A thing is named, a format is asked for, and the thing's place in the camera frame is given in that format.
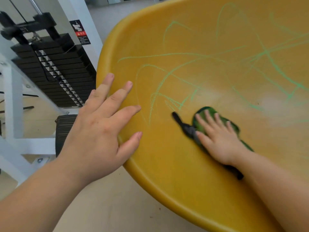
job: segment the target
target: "hand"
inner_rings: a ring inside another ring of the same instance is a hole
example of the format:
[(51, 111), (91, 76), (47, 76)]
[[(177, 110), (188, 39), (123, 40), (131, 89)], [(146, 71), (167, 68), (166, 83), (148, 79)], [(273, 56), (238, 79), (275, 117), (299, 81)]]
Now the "hand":
[(86, 185), (117, 170), (136, 151), (142, 137), (142, 132), (137, 132), (119, 147), (119, 132), (141, 107), (129, 106), (118, 111), (133, 83), (128, 81), (106, 98), (113, 81), (114, 75), (110, 73), (91, 92), (56, 159), (70, 178)]
[(199, 114), (196, 114), (196, 119), (208, 134), (206, 136), (197, 131), (200, 142), (215, 160), (221, 164), (234, 166), (236, 157), (248, 152), (248, 149), (238, 139), (230, 121), (227, 121), (225, 126), (218, 113), (215, 114), (215, 121), (208, 110), (205, 111), (205, 115), (207, 122)]

